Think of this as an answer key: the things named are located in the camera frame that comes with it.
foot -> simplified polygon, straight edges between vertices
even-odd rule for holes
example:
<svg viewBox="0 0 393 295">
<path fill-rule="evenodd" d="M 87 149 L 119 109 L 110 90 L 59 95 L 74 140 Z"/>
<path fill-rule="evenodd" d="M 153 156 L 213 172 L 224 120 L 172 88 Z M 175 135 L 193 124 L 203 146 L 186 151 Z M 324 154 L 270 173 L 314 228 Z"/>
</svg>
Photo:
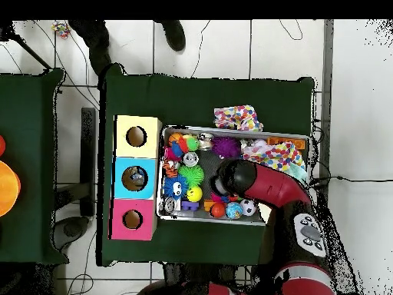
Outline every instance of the foot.
<svg viewBox="0 0 393 295">
<path fill-rule="evenodd" d="M 178 20 L 161 21 L 167 42 L 174 51 L 182 51 L 186 47 L 186 36 L 183 26 Z"/>
<path fill-rule="evenodd" d="M 90 48 L 89 58 L 91 67 L 97 76 L 100 75 L 107 65 L 111 64 L 111 57 L 109 56 L 107 48 Z"/>
</svg>

table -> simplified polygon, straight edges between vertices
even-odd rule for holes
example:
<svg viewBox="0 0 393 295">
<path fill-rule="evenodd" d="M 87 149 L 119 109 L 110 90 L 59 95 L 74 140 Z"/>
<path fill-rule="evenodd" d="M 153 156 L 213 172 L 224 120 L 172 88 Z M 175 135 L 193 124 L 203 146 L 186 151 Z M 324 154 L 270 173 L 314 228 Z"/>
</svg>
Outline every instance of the table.
<svg viewBox="0 0 393 295">
<path fill-rule="evenodd" d="M 0 157 L 21 180 L 15 206 L 0 217 L 0 261 L 64 264 L 50 241 L 54 213 L 54 93 L 64 71 L 0 74 Z"/>
<path fill-rule="evenodd" d="M 114 64 L 101 81 L 97 263 L 258 264 L 265 227 L 158 220 L 152 241 L 108 240 L 114 115 L 151 116 L 163 124 L 213 128 L 214 108 L 249 104 L 256 109 L 264 131 L 310 135 L 312 78 L 278 81 L 124 75 L 121 66 Z"/>
</svg>

person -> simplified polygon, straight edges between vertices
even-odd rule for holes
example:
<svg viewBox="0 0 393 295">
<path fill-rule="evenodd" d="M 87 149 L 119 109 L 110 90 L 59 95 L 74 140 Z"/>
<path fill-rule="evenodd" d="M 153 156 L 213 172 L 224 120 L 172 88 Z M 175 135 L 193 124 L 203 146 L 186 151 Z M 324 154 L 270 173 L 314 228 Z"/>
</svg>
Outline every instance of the person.
<svg viewBox="0 0 393 295">
<path fill-rule="evenodd" d="M 162 24 L 170 48 L 174 51 L 182 51 L 186 47 L 183 26 L 178 20 L 154 20 L 154 22 Z M 111 63 L 108 52 L 109 32 L 105 21 L 69 19 L 68 24 L 84 39 L 84 43 L 89 48 L 91 67 L 96 75 L 99 75 Z"/>
</svg>

blue toy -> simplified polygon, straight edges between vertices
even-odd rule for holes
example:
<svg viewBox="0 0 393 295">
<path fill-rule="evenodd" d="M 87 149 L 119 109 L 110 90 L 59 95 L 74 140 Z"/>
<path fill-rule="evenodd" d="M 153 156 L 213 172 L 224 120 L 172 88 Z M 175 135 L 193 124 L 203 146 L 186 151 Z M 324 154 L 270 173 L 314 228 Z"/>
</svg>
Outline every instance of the blue toy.
<svg viewBox="0 0 393 295">
<path fill-rule="evenodd" d="M 181 157 L 184 154 L 176 141 L 172 141 L 172 152 L 176 157 Z"/>
<path fill-rule="evenodd" d="M 188 190 L 187 179 L 182 175 L 165 177 L 163 179 L 163 193 L 177 200 L 185 196 Z"/>
<path fill-rule="evenodd" d="M 226 216 L 231 220 L 237 220 L 242 216 L 243 208 L 242 205 L 239 203 L 229 203 L 226 206 Z"/>
</svg>

yellow ball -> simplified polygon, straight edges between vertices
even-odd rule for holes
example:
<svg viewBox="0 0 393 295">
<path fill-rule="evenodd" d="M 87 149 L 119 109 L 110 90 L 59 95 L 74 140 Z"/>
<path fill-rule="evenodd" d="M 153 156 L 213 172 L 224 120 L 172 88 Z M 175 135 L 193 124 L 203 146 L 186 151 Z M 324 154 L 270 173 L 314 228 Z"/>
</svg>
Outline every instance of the yellow ball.
<svg viewBox="0 0 393 295">
<path fill-rule="evenodd" d="M 200 187 L 192 187 L 187 191 L 187 199 L 192 203 L 196 203 L 202 199 L 202 189 Z"/>
</svg>

